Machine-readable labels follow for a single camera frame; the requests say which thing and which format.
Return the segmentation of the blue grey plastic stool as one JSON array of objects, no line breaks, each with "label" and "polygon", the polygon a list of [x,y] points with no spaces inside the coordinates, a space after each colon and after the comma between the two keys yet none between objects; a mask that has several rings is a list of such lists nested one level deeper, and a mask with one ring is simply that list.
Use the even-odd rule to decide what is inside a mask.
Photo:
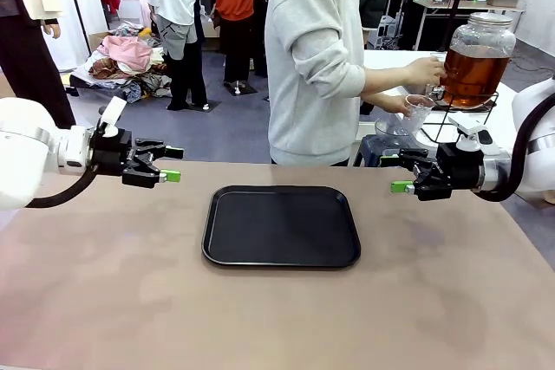
[{"label": "blue grey plastic stool", "polygon": [[362,138],[356,151],[353,166],[379,167],[382,156],[394,155],[399,149],[399,146],[387,143],[377,135],[366,135]]}]

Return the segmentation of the black plastic serving tray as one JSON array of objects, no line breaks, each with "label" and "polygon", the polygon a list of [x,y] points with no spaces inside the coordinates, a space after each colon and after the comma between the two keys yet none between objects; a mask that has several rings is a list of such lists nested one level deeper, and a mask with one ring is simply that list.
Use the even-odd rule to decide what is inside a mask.
[{"label": "black plastic serving tray", "polygon": [[348,199],[334,188],[307,185],[217,190],[201,248],[222,267],[344,269],[361,255]]}]

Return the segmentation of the glass tea dispenser jar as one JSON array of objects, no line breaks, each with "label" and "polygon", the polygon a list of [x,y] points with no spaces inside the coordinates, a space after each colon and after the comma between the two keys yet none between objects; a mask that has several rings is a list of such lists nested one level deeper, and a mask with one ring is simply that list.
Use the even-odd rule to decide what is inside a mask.
[{"label": "glass tea dispenser jar", "polygon": [[474,12],[454,32],[444,61],[450,94],[493,94],[512,57],[516,36],[507,15]]}]

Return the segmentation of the person's right hand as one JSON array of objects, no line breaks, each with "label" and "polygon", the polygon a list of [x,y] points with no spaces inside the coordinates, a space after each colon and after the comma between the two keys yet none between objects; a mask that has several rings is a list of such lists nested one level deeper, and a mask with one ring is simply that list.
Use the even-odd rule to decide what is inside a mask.
[{"label": "person's right hand", "polygon": [[404,85],[409,86],[439,86],[447,73],[444,63],[437,57],[419,58],[405,67]]}]

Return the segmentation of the white computer case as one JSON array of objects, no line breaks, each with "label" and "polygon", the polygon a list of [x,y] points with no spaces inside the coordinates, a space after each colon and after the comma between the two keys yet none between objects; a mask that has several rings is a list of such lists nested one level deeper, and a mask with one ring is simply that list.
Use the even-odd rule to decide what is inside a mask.
[{"label": "white computer case", "polygon": [[396,18],[384,15],[377,31],[375,46],[377,49],[398,49],[399,23]]}]

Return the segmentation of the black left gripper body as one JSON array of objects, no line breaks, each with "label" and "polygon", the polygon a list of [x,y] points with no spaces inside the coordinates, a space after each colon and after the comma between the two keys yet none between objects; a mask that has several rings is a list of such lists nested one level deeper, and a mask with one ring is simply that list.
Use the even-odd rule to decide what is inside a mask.
[{"label": "black left gripper body", "polygon": [[104,137],[95,133],[92,137],[92,167],[96,174],[120,177],[127,165],[127,155],[132,149],[132,133],[118,129],[112,137]]}]

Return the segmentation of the black rack pole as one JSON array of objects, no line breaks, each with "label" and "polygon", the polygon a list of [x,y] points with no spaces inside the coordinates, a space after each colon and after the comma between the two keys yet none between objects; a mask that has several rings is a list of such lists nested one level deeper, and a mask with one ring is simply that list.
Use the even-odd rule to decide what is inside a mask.
[{"label": "black rack pole", "polygon": [[88,55],[91,55],[92,54],[92,49],[90,48],[90,45],[89,45],[89,42],[88,42],[88,35],[87,35],[86,28],[85,28],[84,20],[83,20],[83,17],[82,17],[82,11],[81,11],[81,8],[80,8],[80,5],[79,5],[79,1],[78,0],[73,0],[73,2],[74,2],[74,5],[75,5],[75,11],[76,11],[76,14],[77,14],[77,17],[78,17],[78,20],[79,20],[79,24],[81,26],[83,38],[84,38],[84,41],[85,41],[85,44],[86,44],[86,47],[87,47],[87,50],[88,50]]}]

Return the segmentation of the dark brown tray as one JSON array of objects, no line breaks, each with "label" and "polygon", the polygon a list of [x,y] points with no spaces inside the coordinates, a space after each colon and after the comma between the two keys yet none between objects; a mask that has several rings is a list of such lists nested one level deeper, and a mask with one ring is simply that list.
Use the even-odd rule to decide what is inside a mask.
[{"label": "dark brown tray", "polygon": [[447,91],[426,94],[434,101],[433,110],[446,112],[487,113],[496,107],[499,97],[494,94],[450,94]]}]

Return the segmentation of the clear plastic ice bowl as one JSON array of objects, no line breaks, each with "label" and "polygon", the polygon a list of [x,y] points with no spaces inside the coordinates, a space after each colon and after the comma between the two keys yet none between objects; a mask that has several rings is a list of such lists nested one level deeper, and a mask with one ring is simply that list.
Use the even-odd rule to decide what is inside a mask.
[{"label": "clear plastic ice bowl", "polygon": [[411,134],[393,114],[382,116],[375,122],[375,133],[386,144],[400,145],[412,139]]}]

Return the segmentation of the person's left forearm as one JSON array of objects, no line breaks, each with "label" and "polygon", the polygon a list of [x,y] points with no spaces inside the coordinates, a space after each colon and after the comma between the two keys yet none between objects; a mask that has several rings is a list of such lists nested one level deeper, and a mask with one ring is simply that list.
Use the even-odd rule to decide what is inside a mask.
[{"label": "person's left forearm", "polygon": [[372,94],[361,98],[361,114],[370,114],[374,107],[387,111],[391,97],[384,93]]}]

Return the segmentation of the clear plastic drink cup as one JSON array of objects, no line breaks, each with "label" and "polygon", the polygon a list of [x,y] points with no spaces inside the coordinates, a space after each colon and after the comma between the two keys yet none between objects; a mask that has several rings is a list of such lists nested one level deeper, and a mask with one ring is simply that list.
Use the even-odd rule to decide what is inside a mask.
[{"label": "clear plastic drink cup", "polygon": [[409,116],[402,119],[402,127],[407,133],[416,133],[419,131],[432,112],[435,103],[425,95],[409,94],[405,97],[408,105]]}]

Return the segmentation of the person's left hand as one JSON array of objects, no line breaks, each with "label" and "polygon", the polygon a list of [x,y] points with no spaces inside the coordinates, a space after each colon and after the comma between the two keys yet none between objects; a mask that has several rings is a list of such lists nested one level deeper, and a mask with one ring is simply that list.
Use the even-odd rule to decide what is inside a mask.
[{"label": "person's left hand", "polygon": [[382,109],[391,114],[402,114],[404,117],[410,117],[412,114],[411,107],[405,96],[386,96],[382,104]]}]

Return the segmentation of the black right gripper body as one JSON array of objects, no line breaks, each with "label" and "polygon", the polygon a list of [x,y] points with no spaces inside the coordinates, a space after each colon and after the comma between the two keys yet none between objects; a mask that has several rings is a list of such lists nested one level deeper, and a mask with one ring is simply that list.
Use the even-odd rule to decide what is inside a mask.
[{"label": "black right gripper body", "polygon": [[473,190],[478,187],[483,158],[481,150],[462,151],[455,142],[439,144],[436,152],[437,164],[448,176],[454,190]]}]

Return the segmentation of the person in grey sweatshirt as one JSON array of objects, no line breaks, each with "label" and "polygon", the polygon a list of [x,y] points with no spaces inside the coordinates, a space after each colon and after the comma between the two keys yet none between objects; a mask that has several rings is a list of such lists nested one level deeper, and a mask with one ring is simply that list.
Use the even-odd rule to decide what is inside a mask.
[{"label": "person in grey sweatshirt", "polygon": [[264,46],[272,161],[346,161],[365,84],[359,0],[269,0]]}]

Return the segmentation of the wooden workbench with robots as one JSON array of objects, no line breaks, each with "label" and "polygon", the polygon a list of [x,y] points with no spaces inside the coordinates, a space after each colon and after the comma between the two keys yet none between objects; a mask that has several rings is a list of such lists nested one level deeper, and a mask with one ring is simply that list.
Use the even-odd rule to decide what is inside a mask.
[{"label": "wooden workbench with robots", "polygon": [[[434,51],[438,50],[447,27],[452,2],[438,3],[430,0],[388,0],[387,15],[399,23],[397,47],[401,50]],[[515,31],[525,9],[500,8],[486,2],[461,0],[454,20],[454,29],[466,24],[474,12],[492,12],[512,18]]]}]

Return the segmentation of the pile of mixed clothes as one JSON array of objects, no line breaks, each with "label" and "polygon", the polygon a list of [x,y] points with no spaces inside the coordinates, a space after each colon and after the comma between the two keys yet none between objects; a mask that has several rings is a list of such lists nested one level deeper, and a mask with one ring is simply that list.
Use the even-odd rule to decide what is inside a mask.
[{"label": "pile of mixed clothes", "polygon": [[68,86],[102,90],[129,103],[147,97],[170,98],[171,78],[159,37],[150,28],[129,22],[108,33],[98,49],[69,74]]}]

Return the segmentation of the black floor stand base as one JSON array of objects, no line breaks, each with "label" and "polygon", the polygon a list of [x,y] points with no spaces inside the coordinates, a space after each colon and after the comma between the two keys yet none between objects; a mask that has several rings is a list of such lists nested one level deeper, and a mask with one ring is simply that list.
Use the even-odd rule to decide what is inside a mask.
[{"label": "black floor stand base", "polygon": [[205,104],[204,106],[197,106],[192,103],[187,103],[184,101],[183,102],[170,101],[166,109],[169,111],[175,111],[175,112],[183,111],[183,110],[191,110],[191,111],[196,111],[201,113],[210,113],[214,108],[216,108],[220,104],[221,104],[220,101],[208,101],[208,103]]}]

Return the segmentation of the white side table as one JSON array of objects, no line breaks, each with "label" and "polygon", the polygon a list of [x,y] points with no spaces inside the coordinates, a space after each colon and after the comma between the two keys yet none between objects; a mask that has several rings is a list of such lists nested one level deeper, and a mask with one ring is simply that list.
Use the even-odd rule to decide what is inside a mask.
[{"label": "white side table", "polygon": [[[414,60],[430,55],[429,51],[365,50],[364,66],[370,69],[404,67]],[[491,111],[465,112],[467,117],[484,125],[493,142],[505,150],[513,148],[517,135],[512,108],[515,95],[515,91],[500,83],[497,87],[497,96],[493,97],[495,106]],[[458,138],[457,128],[449,123],[447,117],[446,111],[432,111],[422,129],[414,136],[416,143],[432,151],[437,147],[438,142],[455,142]]]}]

